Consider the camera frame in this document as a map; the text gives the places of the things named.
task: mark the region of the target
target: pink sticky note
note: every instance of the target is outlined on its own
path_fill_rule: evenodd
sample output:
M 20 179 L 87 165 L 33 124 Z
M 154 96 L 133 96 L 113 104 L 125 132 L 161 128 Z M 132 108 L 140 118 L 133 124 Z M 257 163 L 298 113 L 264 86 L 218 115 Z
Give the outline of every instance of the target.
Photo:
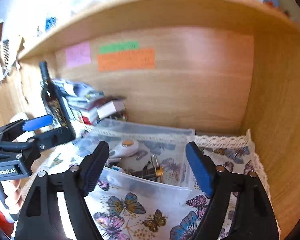
M 90 46 L 88 41 L 68 47 L 65 51 L 68 68 L 91 63 Z

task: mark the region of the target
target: lace trim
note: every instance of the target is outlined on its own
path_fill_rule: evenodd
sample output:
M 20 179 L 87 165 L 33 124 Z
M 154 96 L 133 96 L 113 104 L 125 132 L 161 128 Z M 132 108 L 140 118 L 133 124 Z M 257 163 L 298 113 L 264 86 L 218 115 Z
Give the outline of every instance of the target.
M 240 147 L 245 147 L 247 146 L 250 155 L 251 155 L 251 162 L 253 166 L 253 170 L 258 174 L 259 179 L 265 188 L 265 191 L 268 195 L 268 198 L 271 202 L 271 194 L 270 194 L 270 186 L 268 184 L 268 176 L 264 170 L 264 167 L 260 161 L 260 158 L 258 154 L 256 153 L 256 146 L 254 142 L 251 139 L 251 132 L 250 129 L 248 129 L 246 135 L 242 136 L 208 136 L 208 135 L 203 135 L 203 136 L 194 136 L 194 142 L 198 146 L 202 147 L 207 147 L 207 148 L 240 148 Z M 278 231 L 279 231 L 279 236 L 281 234 L 281 230 L 279 227 L 279 223 L 277 222 L 278 226 Z
M 110 137 L 125 137 L 135 140 L 149 140 L 155 142 L 164 142 L 164 143 L 188 143 L 194 140 L 193 135 L 181 135 L 181 134 L 166 134 L 166 133 L 157 133 L 157 134 L 136 134 L 136 133 L 125 133 L 117 131 L 109 131 L 107 129 L 94 129 L 92 133 L 110 136 Z

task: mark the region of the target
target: orange sticky note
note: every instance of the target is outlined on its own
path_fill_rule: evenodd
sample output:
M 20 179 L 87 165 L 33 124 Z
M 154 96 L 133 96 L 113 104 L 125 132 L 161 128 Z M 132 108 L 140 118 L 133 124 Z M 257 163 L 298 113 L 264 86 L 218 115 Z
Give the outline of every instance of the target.
M 125 50 L 99 54 L 97 57 L 99 71 L 155 68 L 153 49 Z

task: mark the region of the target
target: white box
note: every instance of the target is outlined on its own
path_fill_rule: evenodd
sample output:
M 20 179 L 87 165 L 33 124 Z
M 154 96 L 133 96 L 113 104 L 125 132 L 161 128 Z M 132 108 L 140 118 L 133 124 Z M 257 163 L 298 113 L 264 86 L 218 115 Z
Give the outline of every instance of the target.
M 106 103 L 105 105 L 97 109 L 98 116 L 100 119 L 103 119 L 111 114 L 116 112 L 121 112 L 125 110 L 124 104 L 121 100 L 114 100 Z

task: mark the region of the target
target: white device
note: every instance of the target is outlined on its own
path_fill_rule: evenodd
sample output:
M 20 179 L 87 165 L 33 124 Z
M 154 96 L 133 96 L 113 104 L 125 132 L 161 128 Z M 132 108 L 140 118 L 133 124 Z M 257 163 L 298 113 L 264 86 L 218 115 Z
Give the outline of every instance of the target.
M 109 159 L 129 157 L 134 155 L 139 149 L 138 141 L 121 141 L 113 150 L 109 152 Z
M 118 163 L 120 161 L 121 158 L 113 158 L 113 159 L 109 158 L 107 159 L 105 166 L 109 168 L 111 166 L 111 163 Z

